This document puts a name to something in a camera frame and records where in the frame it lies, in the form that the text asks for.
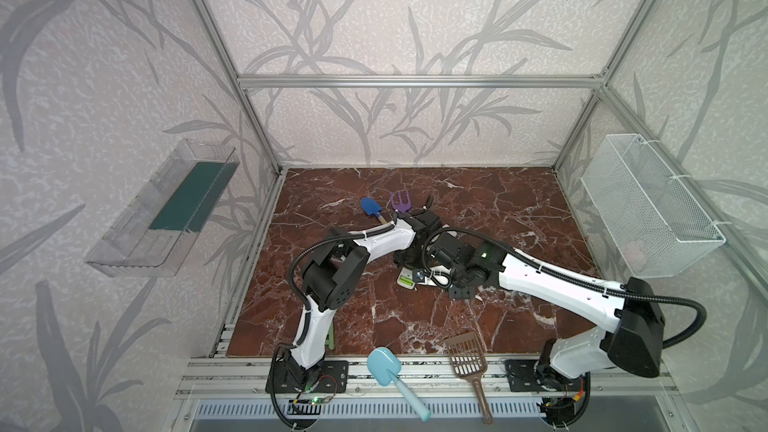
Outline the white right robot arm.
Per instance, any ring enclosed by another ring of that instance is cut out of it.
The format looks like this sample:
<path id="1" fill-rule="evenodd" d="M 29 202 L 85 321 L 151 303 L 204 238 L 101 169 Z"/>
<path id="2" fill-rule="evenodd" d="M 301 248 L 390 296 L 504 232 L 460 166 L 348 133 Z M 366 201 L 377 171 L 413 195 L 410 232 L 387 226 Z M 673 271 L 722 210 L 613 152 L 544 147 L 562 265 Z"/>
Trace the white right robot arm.
<path id="1" fill-rule="evenodd" d="M 462 240 L 464 229 L 432 232 L 421 248 L 424 266 L 445 266 L 454 284 L 480 277 L 491 287 L 545 300 L 592 323 L 586 332 L 548 343 L 540 365 L 566 378 L 617 367 L 644 378 L 660 373 L 664 349 L 677 345 L 705 324 L 699 302 L 657 295 L 649 283 L 597 279 L 539 260 L 479 232 L 478 246 Z"/>

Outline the white remote control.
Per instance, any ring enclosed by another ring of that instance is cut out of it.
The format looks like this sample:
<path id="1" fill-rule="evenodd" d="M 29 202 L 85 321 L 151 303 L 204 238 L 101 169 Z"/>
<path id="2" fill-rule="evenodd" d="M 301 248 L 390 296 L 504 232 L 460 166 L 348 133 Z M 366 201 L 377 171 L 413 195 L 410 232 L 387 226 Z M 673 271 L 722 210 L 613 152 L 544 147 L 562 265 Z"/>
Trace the white remote control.
<path id="1" fill-rule="evenodd" d="M 446 288 L 449 278 L 442 272 L 430 270 L 413 270 L 403 267 L 397 277 L 396 283 L 405 289 L 414 290 L 419 286 Z"/>

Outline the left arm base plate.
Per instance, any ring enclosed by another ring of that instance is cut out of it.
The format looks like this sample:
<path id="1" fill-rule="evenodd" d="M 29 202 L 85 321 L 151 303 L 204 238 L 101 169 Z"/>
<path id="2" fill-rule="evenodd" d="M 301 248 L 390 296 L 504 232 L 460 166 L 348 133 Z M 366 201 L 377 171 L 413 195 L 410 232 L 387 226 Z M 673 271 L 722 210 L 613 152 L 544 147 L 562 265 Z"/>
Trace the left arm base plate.
<path id="1" fill-rule="evenodd" d="M 278 360 L 270 367 L 266 392 L 275 394 L 344 393 L 347 387 L 348 374 L 348 361 L 323 360 L 306 369 L 293 360 Z"/>

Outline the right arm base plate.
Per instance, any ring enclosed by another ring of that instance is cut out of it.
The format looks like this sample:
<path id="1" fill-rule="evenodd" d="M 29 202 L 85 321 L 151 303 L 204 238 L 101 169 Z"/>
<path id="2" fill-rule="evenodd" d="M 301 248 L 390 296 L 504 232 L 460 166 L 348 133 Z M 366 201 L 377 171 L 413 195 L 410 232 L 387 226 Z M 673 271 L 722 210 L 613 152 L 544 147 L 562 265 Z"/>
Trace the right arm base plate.
<path id="1" fill-rule="evenodd" d="M 549 365 L 540 365 L 534 359 L 508 359 L 504 361 L 506 378 L 512 392 L 576 393 L 581 380 L 569 379 Z"/>

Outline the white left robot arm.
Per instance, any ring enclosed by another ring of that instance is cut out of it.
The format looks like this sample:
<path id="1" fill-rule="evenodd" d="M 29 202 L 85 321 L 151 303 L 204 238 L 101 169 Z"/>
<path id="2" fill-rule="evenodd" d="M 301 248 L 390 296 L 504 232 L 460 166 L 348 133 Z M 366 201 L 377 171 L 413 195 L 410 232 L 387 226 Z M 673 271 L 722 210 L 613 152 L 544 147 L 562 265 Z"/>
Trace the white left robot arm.
<path id="1" fill-rule="evenodd" d="M 302 315 L 294 340 L 277 353 L 288 370 L 303 377 L 320 366 L 335 313 L 353 296 L 369 263 L 391 255 L 406 268 L 421 268 L 427 238 L 442 226 L 434 212 L 419 209 L 367 230 L 334 227 L 301 252 L 289 266 L 286 282 L 300 300 Z"/>

